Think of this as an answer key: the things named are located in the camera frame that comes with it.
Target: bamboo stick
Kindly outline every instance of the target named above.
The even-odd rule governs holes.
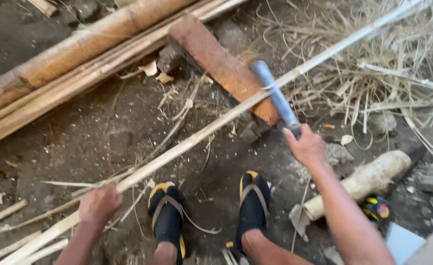
[[[137,0],[0,76],[0,109],[196,0]]]
[[[204,21],[212,19],[219,13],[227,10],[226,6],[223,6],[226,9],[219,7],[219,5],[226,1],[214,0],[191,11],[191,14],[205,16],[202,17]],[[26,102],[25,105],[0,120],[0,140],[39,118],[54,107],[82,93],[99,81],[104,80],[109,75],[139,61],[152,51],[165,45],[167,43],[167,33],[170,27],[177,21],[178,19],[128,43],[121,50],[113,51],[111,58],[106,57],[103,62],[94,64],[94,67],[91,67],[91,69],[86,69],[74,77],[69,76],[68,79],[59,84],[54,81],[54,84],[47,85],[47,89],[41,88],[42,94],[35,94],[35,97],[32,96],[33,99],[30,102]]]
[[[62,250],[69,244],[69,239],[63,239],[57,243],[52,244],[51,246],[47,246],[44,249],[34,253],[25,259],[24,262],[20,263],[21,265],[31,265],[33,262],[38,261],[46,256],[53,254],[59,250]]]
[[[57,10],[54,5],[50,4],[46,0],[28,0],[28,2],[36,6],[36,8],[39,9],[47,17],[51,17]]]
[[[373,24],[370,24],[358,32],[354,33],[353,35],[357,40],[364,38],[368,34],[374,32],[379,27],[391,23],[392,21],[396,21],[394,17],[392,17],[392,14],[395,14],[396,16],[402,16],[404,17],[405,13],[408,13],[412,8],[418,8],[418,4],[423,3],[421,0],[413,0],[408,3],[414,3],[414,5],[408,5],[408,8],[405,8],[405,5],[403,4],[397,9],[394,9],[391,13],[379,18],[377,21],[375,21]],[[298,66],[297,68],[291,70],[287,74],[283,75],[281,78],[279,78],[276,82],[279,86],[284,86],[285,84],[292,81],[296,76],[305,73],[309,69],[312,69],[313,67],[317,66],[318,64],[322,63],[326,59],[330,58],[334,54],[336,54],[339,51],[342,51],[344,48],[349,46],[350,44],[354,43],[353,37],[350,36],[347,39],[342,40],[340,43],[335,45],[332,48],[327,49],[326,51],[322,52],[321,54],[313,57],[312,59],[308,60],[306,63]],[[203,139],[206,139],[209,135],[217,131],[219,128],[221,128],[226,123],[229,123],[236,117],[238,117],[241,113],[248,110],[255,104],[259,103],[262,99],[265,99],[269,96],[269,92],[266,90],[261,90],[259,93],[253,95],[246,101],[242,102],[241,104],[237,105],[235,108],[228,111],[225,115],[221,116],[220,118],[216,119],[209,125],[207,125],[205,128],[198,131],[196,134],[190,136],[183,142],[179,143],[178,145],[174,146],[170,150],[166,151],[162,155],[160,155],[155,160],[149,162],[147,165],[141,167],[138,169],[135,173],[121,181],[117,185],[117,190],[119,192],[124,192],[125,190],[129,189],[132,185],[135,183],[143,180],[146,176],[150,175],[151,173],[157,171],[165,164],[172,161],[174,158],[179,157],[181,154],[188,151],[190,148],[197,145],[199,142],[201,142]],[[40,249],[42,246],[53,240],[54,238],[57,238],[60,234],[67,231],[72,226],[78,224],[80,221],[79,219],[79,212],[76,211],[70,216],[66,217],[65,219],[61,220],[60,222],[56,223],[54,226],[49,228],[47,231],[45,231],[40,237],[36,238],[31,243],[27,244],[26,246],[22,247],[21,249],[15,251],[12,255],[8,256],[4,260],[0,262],[0,265],[14,265],[15,262],[19,260],[23,260],[25,257],[31,255],[38,249]]]
[[[72,71],[68,72],[67,74],[55,79],[54,81],[48,83],[47,85],[27,94],[26,96],[14,101],[13,103],[5,106],[4,108],[0,109],[0,119],[7,116],[8,114],[14,112],[15,110],[19,109],[20,107],[26,105],[27,103],[31,102],[33,99],[36,99],[38,96],[48,92],[52,88],[64,83],[69,82],[71,83],[71,79],[74,78],[74,81],[77,81],[80,78],[83,78],[87,74],[90,74],[91,72],[95,71],[99,67],[105,65],[109,61],[113,60],[114,58],[117,58],[120,54],[124,53],[125,51],[128,51],[131,47],[136,45],[137,41],[139,41],[144,36],[148,35],[149,33],[153,32],[154,30],[157,30],[168,23],[171,23],[172,21],[175,21],[179,17],[189,14],[193,12],[196,9],[201,8],[205,4],[211,2],[211,0],[201,0],[197,2],[196,4],[192,5],[191,7],[182,10],[181,12],[170,16],[169,18],[165,19],[164,21],[161,21],[160,23],[156,24],[155,26],[151,27],[149,30],[142,32],[132,39],[125,41],[124,43],[121,43],[120,45],[112,48],[111,50],[105,52],[104,54],[94,58],[93,60],[82,64],[81,66],[73,69]]]
[[[22,200],[19,201],[15,204],[13,204],[12,206],[10,206],[9,208],[2,210],[0,212],[0,220],[4,219],[5,217],[13,214],[14,212],[19,211],[20,209],[22,209],[23,207],[27,206],[28,202],[26,200]]]
[[[0,250],[0,258],[3,256],[6,256],[7,254],[18,250],[19,248],[21,248],[22,246],[26,245],[27,243],[29,243],[30,241],[32,241],[33,239],[37,238],[39,235],[41,235],[41,231],[37,231],[23,239],[20,239],[19,241],[11,244],[8,247],[5,247],[3,249]]]

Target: wooden block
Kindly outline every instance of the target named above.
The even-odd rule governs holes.
[[[257,76],[223,48],[196,17],[186,16],[170,29],[169,36],[171,44],[177,42],[193,58],[194,63],[208,71],[239,102],[263,87]],[[269,126],[275,125],[280,119],[270,99],[263,100],[251,110]]]

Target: bamboo log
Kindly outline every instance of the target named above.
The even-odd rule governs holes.
[[[137,0],[0,76],[0,109],[196,0]]]
[[[19,241],[13,243],[12,245],[1,249],[0,250],[0,258],[3,256],[6,256],[9,253],[12,253],[15,250],[18,250],[19,248],[26,245],[27,243],[29,243],[33,239],[37,238],[39,235],[41,235],[41,231],[37,231],[37,232],[35,232],[35,233],[33,233],[33,234],[23,238],[23,239],[20,239]]]
[[[51,246],[47,246],[44,249],[34,253],[33,255],[29,256],[25,259],[24,262],[20,263],[21,265],[31,265],[33,262],[38,261],[46,256],[49,256],[53,254],[54,252],[57,252],[59,250],[62,250],[69,244],[69,239],[63,239],[55,244],[52,244]]]
[[[2,210],[0,212],[0,220],[4,219],[5,217],[7,217],[7,216],[9,216],[11,214],[13,214],[14,212],[19,211],[20,209],[22,209],[26,205],[28,205],[28,202],[26,200],[22,200],[22,201],[19,201],[19,202],[13,204],[9,208],[7,208],[5,210]]]
[[[50,4],[46,0],[28,0],[28,2],[36,6],[36,8],[39,9],[47,17],[51,17],[57,10],[54,5]]]
[[[390,151],[357,168],[341,184],[354,201],[360,202],[369,194],[384,190],[392,183],[391,179],[407,170],[410,164],[411,159],[407,154],[399,150]],[[325,214],[323,200],[319,195],[305,202],[303,208],[312,221]]]
[[[218,15],[220,12],[223,12],[225,9],[232,7],[232,5],[239,4],[241,2],[242,2],[241,0],[229,0],[228,2],[220,5],[217,9],[214,9],[208,12],[207,14],[196,15],[194,13],[193,15],[199,17],[199,19],[201,20],[205,20],[206,18],[209,18],[212,15]],[[397,19],[393,19],[395,18],[395,16],[405,17],[405,14],[408,13],[408,11],[411,11],[411,9],[413,8],[418,8],[418,4],[423,3],[423,1],[413,0],[407,3],[408,3],[407,5],[408,8],[405,8],[405,6],[402,5],[401,7],[394,9],[391,13],[379,18],[373,24],[367,25],[366,27],[359,30],[359,32],[361,33],[356,32],[353,35],[355,36],[355,38],[357,38],[357,40],[362,39],[366,37],[368,34],[377,30],[379,27],[382,27],[387,23],[397,21]],[[300,75],[300,73],[302,72],[304,73],[312,69],[313,67],[317,66],[318,64],[322,63],[326,59],[330,58],[337,52],[342,51],[344,48],[346,48],[347,46],[355,42],[354,40],[352,40],[353,39],[352,36],[348,37],[347,39],[349,41],[342,40],[334,47],[327,49],[326,51],[308,60],[306,63],[298,66],[297,68],[283,75],[281,78],[279,78],[276,81],[277,84],[279,86],[284,86],[285,84],[292,81],[296,76]],[[188,151],[190,148],[197,145],[203,139],[206,139],[209,135],[217,131],[219,128],[231,122],[233,119],[238,117],[241,113],[250,109],[255,104],[259,103],[261,100],[267,98],[268,96],[269,96],[269,92],[267,92],[267,90],[261,90],[259,93],[255,94],[254,96],[250,97],[246,101],[237,105],[235,108],[231,109],[225,115],[216,119],[215,121],[207,125],[205,128],[198,131],[196,134],[193,134],[183,142],[179,143],[178,145],[174,146],[173,148],[169,149],[168,151],[166,151],[165,153],[157,157],[155,160],[149,162],[147,165],[138,169],[135,173],[133,173],[132,175],[130,175],[129,177],[121,181],[116,187],[117,190],[119,192],[124,192],[125,190],[129,189],[135,183],[143,180],[146,176],[152,174],[153,172],[157,171],[165,164],[179,157],[180,155]],[[32,253],[34,253],[35,251],[43,247],[45,244],[48,244],[48,242],[52,241],[54,238],[60,236],[60,234],[62,234],[63,232],[70,229],[72,226],[78,224],[79,221],[80,221],[79,212],[76,211],[70,216],[56,223],[47,231],[43,232],[43,234],[40,237],[36,238],[31,243],[23,246],[21,249],[15,251],[13,254],[11,254],[4,260],[2,260],[0,262],[0,265],[14,265],[19,260],[25,259],[27,256],[31,255]]]
[[[232,6],[230,5],[231,3],[234,5],[234,3],[239,4],[244,1],[246,0],[232,0],[228,2],[227,0],[214,0],[193,10],[191,14],[200,17],[203,21],[207,21],[230,8]],[[112,58],[106,57],[103,62],[97,63],[98,68],[97,66],[91,67],[91,70],[86,69],[78,75],[57,84],[55,87],[48,88],[43,94],[37,95],[30,102],[1,119],[0,140],[56,106],[82,93],[99,81],[139,61],[149,53],[165,45],[169,29],[178,21],[179,19],[172,21],[139,39],[127,43],[123,49],[113,51],[112,55],[114,56]]]

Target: soil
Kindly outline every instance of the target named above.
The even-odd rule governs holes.
[[[306,4],[301,1],[293,2],[300,7]],[[59,1],[60,14],[49,19],[27,1],[0,1],[0,75],[72,33],[73,29],[68,26],[68,18],[64,15],[67,9],[61,3]],[[80,3],[82,2],[70,0],[65,2],[65,5],[79,9]],[[96,19],[106,15],[106,7],[113,7],[112,1],[98,3],[101,8]],[[279,19],[289,23],[294,9],[289,8],[282,0],[273,0],[270,3]],[[231,34],[228,34],[222,43],[228,43],[231,52],[245,58],[247,62],[254,59],[265,60],[273,75],[279,76],[294,68],[297,61],[289,58],[280,60],[286,51],[280,36],[270,37],[273,47],[259,37],[264,30],[259,28],[254,20],[259,4],[262,6],[260,13],[270,16],[265,1],[250,0],[241,8],[211,22],[209,27],[214,32],[220,32],[221,25],[236,25],[239,30],[229,27],[228,32]],[[244,45],[231,45],[236,41]],[[139,65],[144,65],[156,57],[157,54],[151,55]],[[184,91],[191,71],[192,67],[185,64],[172,72],[175,77],[173,85],[179,94],[173,95],[172,99],[168,99],[164,104],[162,110],[167,117],[176,115],[184,106],[191,90]],[[112,77],[89,93],[70,100],[1,140],[0,192],[5,192],[6,196],[4,204],[0,205],[0,211],[21,199],[27,199],[29,205],[0,222],[0,227],[20,223],[60,206],[69,201],[70,193],[76,190],[42,184],[41,181],[95,183],[142,160],[173,128],[173,123],[157,109],[163,94],[170,89],[171,85],[161,85],[153,77],[144,75],[126,81]],[[184,126],[167,148],[197,132],[216,119],[219,113],[230,109],[236,103],[219,85],[205,84],[198,91],[196,108],[189,112]],[[314,125],[319,118],[325,117],[326,112],[327,110],[320,109],[314,117],[300,114],[300,119]],[[343,117],[340,116],[327,116],[312,129],[326,142],[338,143],[337,140],[343,135],[350,134],[350,129],[341,126],[342,120]],[[390,135],[390,149],[411,152],[420,146],[419,140],[403,118],[396,116],[396,121],[398,125]],[[295,158],[280,133],[282,124],[266,132],[259,141],[247,144],[232,134],[233,127],[237,134],[241,132],[243,123],[243,120],[235,121],[216,133],[207,163],[208,142],[204,141],[151,176],[157,183],[172,181],[179,187],[184,209],[196,224],[206,229],[223,226],[221,234],[209,235],[185,221],[183,237],[190,256],[185,259],[185,264],[225,264],[221,249],[234,238],[239,208],[238,185],[246,170],[262,172],[275,187],[269,209],[270,225],[265,234],[279,246],[290,249],[294,228],[288,214],[295,204],[301,202],[305,184],[293,170]],[[325,123],[333,124],[336,128],[327,129],[324,127]],[[125,143],[111,142],[109,134],[114,130],[131,132],[131,135],[125,137]],[[433,129],[426,133],[433,139]],[[355,128],[355,136],[360,145],[366,146],[370,141],[370,136],[364,135],[361,128]],[[116,150],[115,144],[125,144],[126,152]],[[348,144],[347,150],[355,160],[336,166],[336,173],[339,176],[348,176],[356,166],[369,163],[387,149],[386,141],[375,142],[368,151],[361,150],[354,143]],[[7,161],[17,166],[8,165]],[[418,165],[406,174],[387,198],[394,210],[395,222],[423,237],[433,231],[433,206],[430,203],[433,196],[420,190],[411,194],[406,187],[414,186],[408,177],[414,176],[414,172],[421,170],[431,161],[433,159],[429,154],[422,157]],[[139,184],[134,190],[135,197],[142,188],[143,184]],[[308,198],[315,193],[315,190],[309,189]],[[125,192],[124,207],[120,214],[132,201],[132,192]],[[104,264],[146,263],[155,248],[146,201],[142,200],[137,204],[136,215],[132,213],[116,226],[116,231],[109,231],[100,238],[94,253],[99,253],[102,249],[105,256],[94,255],[96,259],[105,260]],[[47,229],[75,209],[55,214],[51,220],[1,233],[0,249],[34,231]],[[380,226],[382,232],[385,232],[385,227],[386,224]],[[325,220],[309,226],[307,234],[310,242],[297,240],[296,254],[314,264],[329,264],[321,252],[323,247],[333,244]],[[57,255],[46,257],[36,264],[52,264]]]

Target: hand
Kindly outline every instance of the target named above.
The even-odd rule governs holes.
[[[327,163],[326,146],[321,136],[314,134],[307,124],[302,124],[302,136],[298,141],[287,128],[283,134],[293,155],[309,170]]]
[[[105,226],[122,206],[123,196],[110,183],[87,193],[81,198],[79,217],[81,223]]]

